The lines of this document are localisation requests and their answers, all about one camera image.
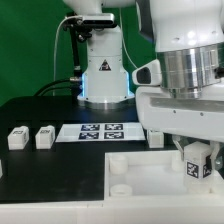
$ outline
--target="black surface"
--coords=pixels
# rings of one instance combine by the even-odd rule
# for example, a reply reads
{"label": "black surface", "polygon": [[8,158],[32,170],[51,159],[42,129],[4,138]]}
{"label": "black surface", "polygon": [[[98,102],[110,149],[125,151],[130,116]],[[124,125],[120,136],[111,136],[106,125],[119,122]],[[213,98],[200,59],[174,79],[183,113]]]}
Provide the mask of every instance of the black surface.
{"label": "black surface", "polygon": [[[41,126],[65,123],[136,122],[135,106],[98,111],[72,104],[72,98],[23,97],[0,108],[0,203],[102,200],[106,152],[143,151],[145,141],[54,143],[36,150],[34,136]],[[24,150],[9,151],[7,136],[28,126],[30,141]]]}

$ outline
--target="green backdrop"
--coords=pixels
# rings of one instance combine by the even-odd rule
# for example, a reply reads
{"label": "green backdrop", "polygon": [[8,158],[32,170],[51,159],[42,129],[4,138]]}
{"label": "green backdrop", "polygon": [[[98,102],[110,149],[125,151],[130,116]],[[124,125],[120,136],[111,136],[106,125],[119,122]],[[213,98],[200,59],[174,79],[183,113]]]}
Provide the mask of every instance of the green backdrop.
{"label": "green backdrop", "polygon": [[[0,105],[14,97],[32,96],[53,81],[55,33],[70,11],[62,0],[0,1]],[[119,23],[117,9],[104,11],[113,12]],[[135,7],[122,9],[122,15],[129,54],[137,66],[142,66],[155,58],[154,45],[139,35]],[[79,54],[85,70],[85,44],[79,44]],[[124,67],[131,74],[134,68],[125,54],[123,57]],[[57,62],[57,79],[72,76],[69,32],[60,33]]]}

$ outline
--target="white plastic base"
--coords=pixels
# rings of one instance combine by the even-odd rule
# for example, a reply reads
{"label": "white plastic base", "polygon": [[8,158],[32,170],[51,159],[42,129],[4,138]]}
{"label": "white plastic base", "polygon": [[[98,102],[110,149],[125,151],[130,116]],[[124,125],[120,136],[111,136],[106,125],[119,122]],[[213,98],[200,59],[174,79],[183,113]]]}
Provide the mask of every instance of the white plastic base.
{"label": "white plastic base", "polygon": [[[176,169],[181,164],[177,152],[118,153],[128,159],[128,170],[122,175],[110,173],[112,154],[106,154],[104,200],[0,205],[0,220],[8,224],[223,224],[223,180],[215,172],[211,193],[189,194],[183,170]],[[114,185],[120,186],[112,189],[116,195],[112,197]],[[126,194],[117,197],[122,190]]]}

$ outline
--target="small white block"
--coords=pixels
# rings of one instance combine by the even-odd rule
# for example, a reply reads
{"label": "small white block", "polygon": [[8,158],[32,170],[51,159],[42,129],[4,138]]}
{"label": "small white block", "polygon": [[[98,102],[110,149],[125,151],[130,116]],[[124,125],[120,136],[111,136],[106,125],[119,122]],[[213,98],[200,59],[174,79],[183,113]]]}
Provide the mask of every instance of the small white block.
{"label": "small white block", "polygon": [[29,141],[29,129],[26,126],[14,128],[8,136],[9,150],[24,149]]}
{"label": "small white block", "polygon": [[55,140],[55,128],[51,125],[41,127],[36,134],[36,148],[50,149]]}
{"label": "small white block", "polygon": [[149,148],[164,148],[164,134],[159,131],[147,131]]}

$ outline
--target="white robot link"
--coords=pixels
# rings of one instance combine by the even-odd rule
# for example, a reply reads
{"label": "white robot link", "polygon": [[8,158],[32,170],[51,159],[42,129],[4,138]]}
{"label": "white robot link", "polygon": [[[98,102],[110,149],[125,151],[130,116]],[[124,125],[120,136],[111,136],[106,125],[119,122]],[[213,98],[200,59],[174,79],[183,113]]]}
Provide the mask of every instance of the white robot link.
{"label": "white robot link", "polygon": [[77,15],[80,26],[92,27],[87,38],[88,68],[82,76],[80,105],[94,109],[116,109],[134,99],[129,90],[129,74],[122,63],[121,29],[112,14],[102,7],[126,7],[135,0],[63,0]]}
{"label": "white robot link", "polygon": [[[156,132],[172,134],[185,160],[186,137],[208,140],[216,170],[224,159],[223,6],[223,0],[138,0],[139,27],[155,41],[157,59],[133,72],[140,85],[138,117],[148,138],[153,140]],[[207,156],[198,154],[199,160]]]}

